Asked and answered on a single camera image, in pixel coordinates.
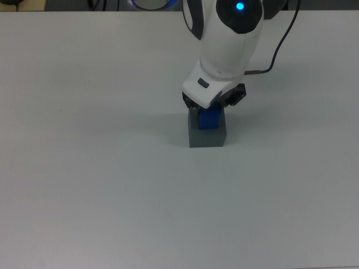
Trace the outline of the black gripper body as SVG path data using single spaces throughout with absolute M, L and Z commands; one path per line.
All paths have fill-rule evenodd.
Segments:
M 246 96 L 245 84 L 238 84 L 235 88 L 228 91 L 228 96 L 225 98 L 226 106 L 237 105 Z

